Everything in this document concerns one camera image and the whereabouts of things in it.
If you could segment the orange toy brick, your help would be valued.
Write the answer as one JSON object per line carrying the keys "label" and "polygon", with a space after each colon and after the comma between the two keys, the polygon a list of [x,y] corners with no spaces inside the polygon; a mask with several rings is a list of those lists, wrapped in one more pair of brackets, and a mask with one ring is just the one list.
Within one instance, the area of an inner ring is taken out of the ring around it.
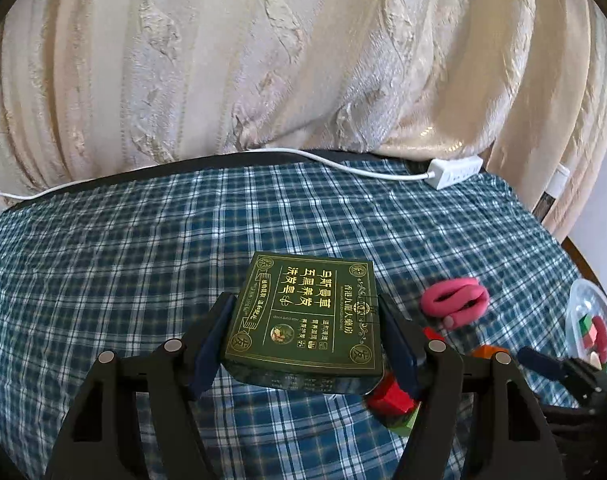
{"label": "orange toy brick", "polygon": [[482,344],[482,346],[476,348],[473,352],[471,352],[471,355],[474,358],[489,360],[492,358],[492,356],[494,356],[494,354],[497,354],[499,352],[509,354],[509,350],[505,348],[492,346],[492,344]]}

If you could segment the plain green toy brick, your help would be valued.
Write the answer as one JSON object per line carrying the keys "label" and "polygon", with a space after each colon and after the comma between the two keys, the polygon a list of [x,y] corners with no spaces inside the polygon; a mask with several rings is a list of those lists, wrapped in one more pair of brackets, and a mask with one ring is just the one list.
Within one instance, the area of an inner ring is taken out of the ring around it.
{"label": "plain green toy brick", "polygon": [[392,422],[388,422],[387,428],[389,431],[397,434],[400,437],[410,437],[416,418],[418,416],[418,411],[415,410],[412,413],[406,414],[398,419],[392,420]]}

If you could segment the red toy brick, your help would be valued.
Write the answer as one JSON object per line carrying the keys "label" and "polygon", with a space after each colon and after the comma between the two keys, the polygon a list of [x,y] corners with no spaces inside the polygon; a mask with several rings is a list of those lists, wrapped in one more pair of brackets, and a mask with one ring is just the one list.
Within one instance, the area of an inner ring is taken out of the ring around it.
{"label": "red toy brick", "polygon": [[387,360],[384,378],[366,394],[365,405],[387,427],[388,422],[418,410],[419,400],[414,394],[422,396],[436,372],[427,354],[416,356],[395,326],[387,326],[383,346]]}

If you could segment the dark green tea box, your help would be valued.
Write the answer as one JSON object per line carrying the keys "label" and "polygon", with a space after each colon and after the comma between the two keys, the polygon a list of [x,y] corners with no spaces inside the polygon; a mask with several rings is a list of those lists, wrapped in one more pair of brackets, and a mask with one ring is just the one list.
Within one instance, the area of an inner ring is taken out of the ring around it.
{"label": "dark green tea box", "polygon": [[385,374],[373,264],[254,254],[228,328],[223,365],[249,385],[371,392]]}

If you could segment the pink and green block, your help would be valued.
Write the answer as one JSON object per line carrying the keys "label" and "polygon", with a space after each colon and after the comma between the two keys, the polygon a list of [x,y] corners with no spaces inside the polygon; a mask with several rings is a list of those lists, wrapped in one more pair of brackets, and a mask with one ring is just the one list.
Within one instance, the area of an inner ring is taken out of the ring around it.
{"label": "pink and green block", "polygon": [[590,351],[596,345],[599,329],[596,322],[599,321],[599,316],[584,315],[579,320],[579,328],[581,333],[582,347],[584,350]]}

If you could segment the pink foam roller straight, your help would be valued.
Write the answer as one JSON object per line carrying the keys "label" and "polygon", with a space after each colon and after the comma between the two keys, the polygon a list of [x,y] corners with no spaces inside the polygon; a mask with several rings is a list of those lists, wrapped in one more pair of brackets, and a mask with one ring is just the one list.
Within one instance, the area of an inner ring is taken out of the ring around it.
{"label": "pink foam roller straight", "polygon": [[596,351],[599,355],[599,362],[607,363],[607,326],[600,315],[599,321],[597,321],[596,324],[599,329],[596,341]]}

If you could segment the clear plastic bowl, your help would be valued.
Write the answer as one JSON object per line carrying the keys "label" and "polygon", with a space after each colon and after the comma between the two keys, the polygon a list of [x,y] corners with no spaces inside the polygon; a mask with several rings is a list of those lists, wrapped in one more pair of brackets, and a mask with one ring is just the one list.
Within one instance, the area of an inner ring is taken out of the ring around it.
{"label": "clear plastic bowl", "polygon": [[569,356],[607,373],[607,297],[585,278],[570,287],[565,331]]}

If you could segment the white tower heater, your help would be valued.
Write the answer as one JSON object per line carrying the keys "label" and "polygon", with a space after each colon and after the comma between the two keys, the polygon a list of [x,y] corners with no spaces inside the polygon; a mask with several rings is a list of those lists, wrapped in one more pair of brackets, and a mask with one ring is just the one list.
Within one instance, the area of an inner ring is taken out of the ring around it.
{"label": "white tower heater", "polygon": [[532,214],[538,222],[542,223],[544,221],[559,196],[563,194],[569,177],[570,170],[563,164],[558,164],[549,184],[540,196],[538,203],[535,204],[535,208],[533,208]]}

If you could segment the blue plaid tablecloth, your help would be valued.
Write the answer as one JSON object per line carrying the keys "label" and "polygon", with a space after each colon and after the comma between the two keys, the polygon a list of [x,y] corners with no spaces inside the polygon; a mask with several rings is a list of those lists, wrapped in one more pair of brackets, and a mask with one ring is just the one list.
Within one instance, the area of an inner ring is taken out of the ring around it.
{"label": "blue plaid tablecloth", "polygon": [[373,263],[413,320],[433,283],[473,276],[489,310],[456,330],[482,344],[566,351],[578,270],[509,187],[478,174],[436,191],[410,166],[354,159],[166,167],[15,206],[0,216],[0,445],[28,478],[46,469],[64,415],[98,353],[136,356],[237,292],[256,252]]}

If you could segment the white power strip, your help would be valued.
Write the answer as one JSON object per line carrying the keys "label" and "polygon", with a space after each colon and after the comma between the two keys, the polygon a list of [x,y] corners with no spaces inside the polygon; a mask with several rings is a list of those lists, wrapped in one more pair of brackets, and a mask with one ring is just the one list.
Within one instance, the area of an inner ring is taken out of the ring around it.
{"label": "white power strip", "polygon": [[426,183],[437,191],[459,184],[479,174],[483,159],[477,155],[459,159],[433,159],[428,167]]}

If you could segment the cream curtain right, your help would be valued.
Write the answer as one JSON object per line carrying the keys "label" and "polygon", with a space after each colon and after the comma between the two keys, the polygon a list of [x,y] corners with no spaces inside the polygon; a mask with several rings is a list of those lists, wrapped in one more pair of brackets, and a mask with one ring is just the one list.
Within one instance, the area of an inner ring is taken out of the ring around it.
{"label": "cream curtain right", "polygon": [[523,81],[487,168],[535,209],[569,175],[543,226],[558,240],[588,201],[607,150],[607,17],[594,0],[535,0]]}

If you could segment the cream patterned curtain left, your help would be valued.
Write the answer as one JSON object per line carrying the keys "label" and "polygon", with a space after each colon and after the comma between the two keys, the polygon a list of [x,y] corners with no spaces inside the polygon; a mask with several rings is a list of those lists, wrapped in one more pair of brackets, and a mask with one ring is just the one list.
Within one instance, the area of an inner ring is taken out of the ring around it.
{"label": "cream patterned curtain left", "polygon": [[477,154],[513,108],[535,0],[16,0],[0,192],[254,148]]}

